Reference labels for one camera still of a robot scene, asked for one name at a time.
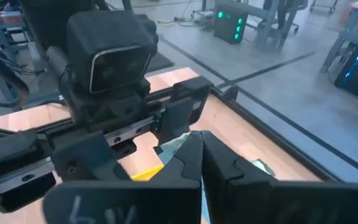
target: gray floor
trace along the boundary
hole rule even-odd
[[[261,6],[262,2],[250,1],[254,6]],[[122,7],[120,0],[110,0],[110,3]],[[171,21],[174,16],[190,16],[192,10],[201,8],[201,1],[132,0],[132,5],[136,13],[147,14],[155,21]],[[243,91],[237,101],[243,107],[343,180],[358,182],[358,170],[343,156],[338,156],[346,155],[358,163],[357,98],[335,88],[327,74],[318,73],[341,30],[342,14],[347,6],[347,0],[339,0],[332,15],[327,9],[317,7],[313,12],[308,9],[299,12],[295,18],[300,25],[299,32],[297,35],[290,33],[281,52],[256,51],[252,43],[255,31],[251,28],[244,32],[248,41],[229,45],[199,27],[157,25],[157,32],[163,39],[220,73],[221,78],[164,41],[159,42],[158,50],[176,64],[166,70],[190,67],[220,86],[225,85],[225,81],[241,78],[243,81],[236,85]],[[256,23],[251,17],[247,22]],[[255,72],[301,56],[305,58],[247,78]],[[8,112],[0,108],[0,115]],[[311,136],[319,138],[320,142],[315,142]]]

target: yellow object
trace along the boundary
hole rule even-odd
[[[160,164],[154,168],[151,168],[145,172],[142,172],[140,174],[133,175],[131,177],[132,180],[135,181],[148,181],[150,180],[156,173],[158,173],[162,168],[164,167],[163,164]]]

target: black camera housing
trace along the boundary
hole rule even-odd
[[[100,93],[139,82],[157,51],[131,11],[85,11],[67,22],[67,55],[82,91]]]

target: floor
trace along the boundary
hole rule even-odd
[[[120,0],[109,2],[122,7]],[[249,2],[259,7],[263,3]],[[136,13],[155,21],[189,17],[192,10],[201,9],[201,4],[186,0],[132,0]],[[237,101],[243,107],[342,180],[358,182],[357,98],[335,88],[330,83],[334,77],[319,73],[341,30],[348,5],[348,0],[339,0],[332,15],[317,7],[313,12],[298,12],[295,22],[300,29],[296,35],[290,33],[281,52],[254,49],[255,31],[251,28],[245,29],[246,40],[240,45],[229,45],[199,27],[166,24],[157,25],[158,50],[176,64],[165,70],[190,67],[222,90],[239,86]],[[259,20],[249,17],[247,22],[255,25]],[[0,115],[8,112],[0,108]]]

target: table leg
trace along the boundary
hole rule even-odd
[[[343,33],[352,30],[352,28],[355,26],[357,21],[358,21],[358,9],[353,9],[351,15],[349,16],[346,22],[345,28],[339,34],[339,37],[336,39],[333,47],[331,47],[331,50],[329,51],[326,60],[324,61],[323,66],[320,69],[321,73],[326,73],[328,71],[328,68],[333,63],[334,59],[337,57],[339,50],[341,49],[343,43],[345,42],[343,38]]]
[[[3,29],[0,29],[0,41],[4,46],[4,53],[7,55],[9,60],[17,64],[15,51],[11,49],[11,46],[9,45],[9,41],[6,38]]]
[[[298,7],[299,7],[301,1],[302,0],[295,0],[294,5],[290,9],[291,10],[290,15],[288,16],[288,19],[287,19],[287,21],[285,23],[284,30],[283,30],[283,33],[282,33],[281,38],[280,38],[280,42],[278,44],[278,50],[279,51],[281,51],[281,49],[283,49],[285,40],[288,37],[288,33],[290,32],[291,26],[293,24],[293,20],[294,20],[294,18],[296,16],[296,12],[298,12]]]
[[[269,37],[269,32],[272,29],[272,24],[273,24],[274,17],[276,15],[279,1],[280,0],[273,0],[273,3],[268,12],[268,17],[266,18],[265,27],[263,28],[263,30],[258,30],[258,34],[257,34],[258,39],[257,39],[256,47],[260,50],[262,50],[266,45],[267,38]]]

